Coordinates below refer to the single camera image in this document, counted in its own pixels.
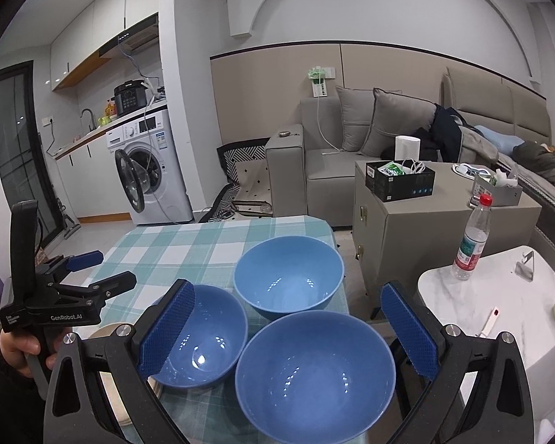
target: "gray nightstand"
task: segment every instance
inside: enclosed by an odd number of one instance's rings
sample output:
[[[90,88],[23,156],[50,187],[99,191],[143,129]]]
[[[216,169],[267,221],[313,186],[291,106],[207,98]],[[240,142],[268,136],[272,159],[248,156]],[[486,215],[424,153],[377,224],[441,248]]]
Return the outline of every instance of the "gray nightstand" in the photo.
[[[353,240],[376,309],[380,289],[390,280],[400,281],[413,294],[422,273],[450,265],[471,215],[467,202],[473,182],[452,172],[450,163],[426,164],[435,171],[431,196],[384,203],[366,187],[366,162],[356,162]],[[483,255],[527,245],[540,210],[525,194],[518,207],[493,207]]]

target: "wooden baseboard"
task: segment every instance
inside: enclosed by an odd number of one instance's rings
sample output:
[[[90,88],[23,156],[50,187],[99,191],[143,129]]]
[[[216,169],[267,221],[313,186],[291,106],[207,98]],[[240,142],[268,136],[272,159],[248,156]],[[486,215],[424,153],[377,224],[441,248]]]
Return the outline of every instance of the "wooden baseboard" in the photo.
[[[108,215],[78,217],[80,223],[121,222],[123,220],[131,220],[131,215],[129,213],[110,213]]]

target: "human hand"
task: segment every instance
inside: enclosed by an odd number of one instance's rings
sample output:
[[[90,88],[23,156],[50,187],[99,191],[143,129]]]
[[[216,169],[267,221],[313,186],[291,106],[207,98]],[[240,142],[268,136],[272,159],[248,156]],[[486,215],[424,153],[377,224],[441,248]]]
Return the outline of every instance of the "human hand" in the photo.
[[[53,346],[55,351],[60,348],[61,341],[65,334],[71,332],[72,329],[67,327],[55,338]],[[31,333],[25,330],[15,330],[13,332],[0,331],[0,352],[6,363],[13,369],[25,377],[33,377],[31,369],[27,365],[25,354],[39,355],[40,352],[39,340]],[[53,369],[56,363],[56,355],[52,354],[46,359],[48,369]]]

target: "blue bowl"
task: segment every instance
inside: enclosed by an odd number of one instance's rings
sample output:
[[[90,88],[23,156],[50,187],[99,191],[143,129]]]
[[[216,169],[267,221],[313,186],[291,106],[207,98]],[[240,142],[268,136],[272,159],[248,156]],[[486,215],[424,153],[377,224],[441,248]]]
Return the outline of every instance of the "blue bowl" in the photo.
[[[238,361],[238,402],[261,432],[285,444],[340,444],[368,430],[395,390],[385,340],[355,317],[291,314],[261,329]]]
[[[243,305],[226,290],[196,285],[195,308],[154,379],[177,389],[211,387],[234,369],[249,333]]]
[[[234,269],[234,288],[269,320],[324,309],[343,281],[339,252],[317,238],[275,237],[246,252]]]

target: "bottle label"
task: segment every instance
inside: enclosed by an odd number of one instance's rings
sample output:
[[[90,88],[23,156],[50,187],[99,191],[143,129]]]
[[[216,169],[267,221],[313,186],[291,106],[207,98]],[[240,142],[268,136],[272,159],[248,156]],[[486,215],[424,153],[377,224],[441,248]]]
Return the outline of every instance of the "bottle label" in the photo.
[[[462,270],[473,270],[483,253],[485,242],[478,242],[469,238],[468,235],[463,235],[463,240],[460,243],[459,252],[456,254],[454,263]]]

